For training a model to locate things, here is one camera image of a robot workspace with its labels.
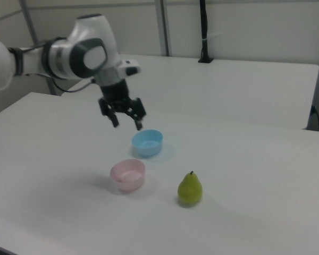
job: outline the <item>white wall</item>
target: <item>white wall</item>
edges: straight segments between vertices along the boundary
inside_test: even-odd
[[[0,41],[7,47],[33,44],[18,0],[0,0]],[[45,79],[37,76],[13,78],[11,85],[0,91],[0,112],[32,91],[48,94]]]
[[[199,57],[199,5],[180,2],[167,1],[172,55]],[[208,44],[211,57],[319,65],[319,2],[207,4],[207,15],[208,32],[222,33]]]
[[[154,0],[29,0],[27,4],[39,40],[68,36],[77,17],[101,13],[109,20],[121,54],[161,55]]]

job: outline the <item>pink bowl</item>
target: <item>pink bowl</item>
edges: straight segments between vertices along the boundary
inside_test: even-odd
[[[110,177],[120,190],[135,190],[144,183],[145,165],[138,159],[120,161],[111,168]]]

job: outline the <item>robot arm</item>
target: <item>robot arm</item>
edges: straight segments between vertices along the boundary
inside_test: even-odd
[[[39,74],[52,79],[80,80],[94,77],[103,97],[99,100],[102,114],[118,126],[115,113],[134,119],[137,130],[146,115],[139,98],[129,98],[125,78],[140,72],[137,61],[121,59],[107,19],[100,15],[77,18],[67,38],[45,41],[32,49],[9,48],[0,42],[0,90],[13,76]]]

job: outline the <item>black cable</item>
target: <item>black cable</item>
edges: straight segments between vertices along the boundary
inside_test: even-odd
[[[81,88],[79,88],[79,89],[76,89],[76,90],[65,90],[65,89],[62,89],[61,87],[59,87],[59,86],[57,85],[57,83],[55,83],[55,80],[54,80],[54,79],[52,79],[52,81],[53,81],[54,86],[55,86],[58,90],[61,90],[62,92],[67,92],[67,93],[74,93],[74,92],[81,91],[81,90],[87,88],[88,86],[90,86],[92,83],[95,83],[95,80],[92,79],[88,84],[84,85],[83,87],[81,87]]]
[[[24,49],[22,52],[30,52],[31,50],[34,50],[34,49],[37,49],[37,48],[41,48],[41,47],[44,47],[45,46],[45,42],[43,42],[43,43],[41,43],[41,44],[39,44],[39,45],[37,45],[37,46],[35,46],[35,47],[32,47],[32,48],[28,48],[28,49]]]
[[[317,109],[314,109],[314,113],[317,115],[317,118],[318,118],[318,126],[319,126],[319,113],[318,113]]]

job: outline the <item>pear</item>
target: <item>pear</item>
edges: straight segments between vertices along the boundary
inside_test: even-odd
[[[177,194],[185,203],[197,203],[201,199],[202,185],[193,171],[184,177],[179,185]]]

